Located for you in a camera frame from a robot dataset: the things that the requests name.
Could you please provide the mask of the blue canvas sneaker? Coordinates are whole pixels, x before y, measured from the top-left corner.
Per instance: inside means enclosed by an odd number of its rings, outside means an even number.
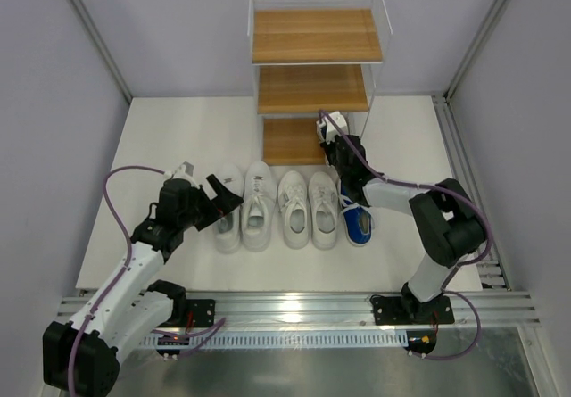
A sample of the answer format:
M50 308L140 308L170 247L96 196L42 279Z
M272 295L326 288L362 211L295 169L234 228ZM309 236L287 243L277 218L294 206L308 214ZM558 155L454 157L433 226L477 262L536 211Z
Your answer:
M359 247L368 244L373 230L371 213L352 201L342 184L339 184L339 202L349 242Z

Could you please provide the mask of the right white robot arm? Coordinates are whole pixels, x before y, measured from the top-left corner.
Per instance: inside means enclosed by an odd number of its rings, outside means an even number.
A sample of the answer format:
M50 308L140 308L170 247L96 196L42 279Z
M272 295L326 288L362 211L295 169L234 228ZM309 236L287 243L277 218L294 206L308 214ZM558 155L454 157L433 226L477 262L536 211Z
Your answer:
M360 138L336 135L322 140L326 164L339 177L340 200L345 211L372 209L396 211L412 217L424 248L413 274L380 308L394 324L426 324L444 311L445 287L457 270L468 262L465 256L481 245L489 248L491 231L480 210L455 178L435 184L417 184L374 171L366 160Z

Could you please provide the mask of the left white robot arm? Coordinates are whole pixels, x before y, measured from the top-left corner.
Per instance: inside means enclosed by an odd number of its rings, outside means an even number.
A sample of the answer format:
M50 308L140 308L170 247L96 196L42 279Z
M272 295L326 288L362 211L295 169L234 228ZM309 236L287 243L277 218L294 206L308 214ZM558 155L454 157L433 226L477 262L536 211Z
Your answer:
M214 175L209 197L190 173L164 180L145 219L126 233L127 249L93 297L66 322L52 322L42 336L43 380L72 396L106 396L124 361L144 337L185 312L185 288L152 277L183 243L242 205Z

